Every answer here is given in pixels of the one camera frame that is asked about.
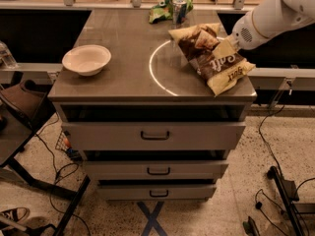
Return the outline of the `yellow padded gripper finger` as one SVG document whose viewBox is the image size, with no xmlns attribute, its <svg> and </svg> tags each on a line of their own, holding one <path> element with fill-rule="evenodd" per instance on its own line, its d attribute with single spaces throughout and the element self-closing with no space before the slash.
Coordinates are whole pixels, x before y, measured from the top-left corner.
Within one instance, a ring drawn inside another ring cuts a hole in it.
<svg viewBox="0 0 315 236">
<path fill-rule="evenodd" d="M 216 59 L 221 59 L 237 52 L 237 40 L 228 36 L 213 50 Z"/>
</svg>

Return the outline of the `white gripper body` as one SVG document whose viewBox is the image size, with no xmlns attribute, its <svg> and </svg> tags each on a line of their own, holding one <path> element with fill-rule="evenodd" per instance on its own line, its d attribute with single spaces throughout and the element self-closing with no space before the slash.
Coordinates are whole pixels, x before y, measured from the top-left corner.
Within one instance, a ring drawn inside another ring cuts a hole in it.
<svg viewBox="0 0 315 236">
<path fill-rule="evenodd" d="M 248 12 L 234 25 L 232 43 L 237 49 L 253 50 L 262 44 L 262 36 L 255 30 L 253 13 Z"/>
</svg>

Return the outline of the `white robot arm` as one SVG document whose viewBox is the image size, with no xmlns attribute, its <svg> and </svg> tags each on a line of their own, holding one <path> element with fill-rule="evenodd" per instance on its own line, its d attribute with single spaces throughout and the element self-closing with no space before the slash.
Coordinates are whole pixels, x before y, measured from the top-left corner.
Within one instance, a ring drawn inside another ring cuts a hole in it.
<svg viewBox="0 0 315 236">
<path fill-rule="evenodd" d="M 315 20 L 315 0 L 264 0 L 239 19 L 213 51 L 217 59 L 239 49 L 253 50 L 276 36 L 312 25 Z"/>
</svg>

